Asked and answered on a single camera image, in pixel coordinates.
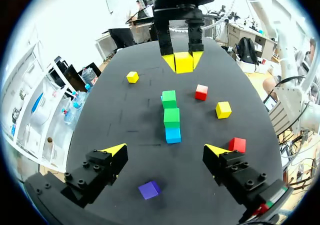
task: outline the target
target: wall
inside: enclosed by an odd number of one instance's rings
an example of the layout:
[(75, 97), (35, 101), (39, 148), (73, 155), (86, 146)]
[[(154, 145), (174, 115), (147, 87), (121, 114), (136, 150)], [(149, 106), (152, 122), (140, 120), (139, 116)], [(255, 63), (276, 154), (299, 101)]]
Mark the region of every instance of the wall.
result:
[[(103, 62), (95, 40), (108, 29), (108, 23), (106, 0), (36, 0), (17, 27), (17, 43), (24, 45), (37, 33), (48, 61), (61, 56), (79, 71), (92, 62), (97, 66)], [(12, 49), (9, 66), (14, 64), (12, 58), (19, 57), (17, 48)]]

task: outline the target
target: blue object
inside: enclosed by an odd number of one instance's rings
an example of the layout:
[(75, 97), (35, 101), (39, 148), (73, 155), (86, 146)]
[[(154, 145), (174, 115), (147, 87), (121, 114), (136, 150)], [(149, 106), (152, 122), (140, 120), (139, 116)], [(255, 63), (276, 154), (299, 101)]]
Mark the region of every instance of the blue object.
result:
[(155, 181), (150, 181), (139, 186), (139, 190), (145, 200), (158, 196), (161, 193), (160, 188)]
[(180, 128), (166, 128), (165, 140), (168, 144), (181, 143)]
[(77, 103), (76, 101), (73, 103), (73, 106), (74, 106), (74, 108), (76, 108), (76, 109), (80, 108), (79, 103)]
[(37, 109), (37, 106), (38, 106), (38, 104), (40, 102), (40, 99), (42, 98), (43, 94), (44, 93), (41, 93), (41, 95), (36, 99), (33, 107), (31, 108), (31, 113), (33, 113)]
[(90, 86), (89, 83), (87, 83), (84, 87), (85, 87), (85, 89), (86, 89), (88, 92), (91, 91), (91, 86)]

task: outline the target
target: screw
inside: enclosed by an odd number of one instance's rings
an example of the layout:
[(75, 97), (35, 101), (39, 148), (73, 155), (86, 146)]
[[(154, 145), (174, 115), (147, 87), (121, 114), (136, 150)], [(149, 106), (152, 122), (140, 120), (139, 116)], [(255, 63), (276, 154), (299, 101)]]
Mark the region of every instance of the screw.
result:
[(96, 172), (98, 172), (100, 170), (100, 166), (99, 165), (94, 165), (93, 166), (93, 170), (95, 170)]
[(265, 174), (265, 173), (261, 173), (259, 176), (260, 180), (265, 180), (266, 178), (267, 178), (267, 174)]
[(237, 167), (237, 166), (232, 166), (232, 167), (231, 167), (231, 170), (232, 170), (232, 171), (237, 171), (237, 170), (238, 170), (238, 167)]
[(246, 181), (245, 186), (246, 186), (248, 189), (250, 189), (250, 188), (253, 187), (254, 184), (255, 184), (254, 181), (252, 181), (252, 180), (249, 179), (248, 181)]
[(88, 162), (84, 161), (84, 162), (82, 163), (82, 166), (83, 166), (85, 169), (87, 169), (87, 168), (90, 166), (90, 164), (89, 164)]
[(83, 188), (86, 187), (86, 185), (87, 185), (87, 183), (86, 183), (83, 179), (79, 179), (79, 180), (78, 180), (78, 186), (79, 186), (79, 188), (83, 189)]
[(64, 173), (64, 179), (65, 179), (65, 180), (68, 180), (68, 181), (72, 180), (72, 175), (71, 175), (71, 173), (70, 173), (70, 172), (65, 172), (65, 173)]

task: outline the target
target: cyan cube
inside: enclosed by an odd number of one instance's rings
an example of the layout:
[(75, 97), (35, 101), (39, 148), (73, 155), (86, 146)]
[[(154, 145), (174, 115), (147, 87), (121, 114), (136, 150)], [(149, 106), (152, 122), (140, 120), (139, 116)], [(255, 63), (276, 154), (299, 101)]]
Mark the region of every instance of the cyan cube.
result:
[(149, 181), (146, 184), (139, 186), (139, 190), (145, 200), (158, 196), (161, 192), (155, 181)]
[(166, 128), (165, 140), (168, 144), (181, 143), (180, 128)]

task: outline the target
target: cube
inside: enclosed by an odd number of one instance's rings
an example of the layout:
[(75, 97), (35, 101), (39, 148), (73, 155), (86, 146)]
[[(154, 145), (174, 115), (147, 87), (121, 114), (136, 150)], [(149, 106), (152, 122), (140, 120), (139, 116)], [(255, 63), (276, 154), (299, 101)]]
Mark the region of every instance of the cube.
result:
[(166, 129), (180, 128), (180, 109), (165, 108), (163, 123)]
[(180, 128), (166, 128), (165, 140), (168, 144), (181, 143)]
[(175, 52), (174, 60), (177, 74), (192, 73), (194, 71), (194, 58), (189, 52)]
[(164, 109), (177, 108), (176, 91), (163, 91), (162, 92), (162, 105)]
[(246, 140), (238, 137), (234, 137), (229, 142), (229, 150), (234, 151), (238, 150), (240, 153), (246, 152)]
[(161, 193), (160, 188), (155, 181), (150, 181), (139, 186), (139, 190), (145, 200), (158, 196)]
[(136, 71), (131, 71), (127, 74), (126, 79), (128, 79), (129, 83), (135, 84), (139, 79), (138, 73)]
[(216, 115), (218, 119), (226, 119), (231, 114), (231, 107), (229, 102), (227, 101), (220, 101), (215, 107)]
[(198, 84), (195, 90), (195, 99), (205, 101), (208, 94), (208, 87)]

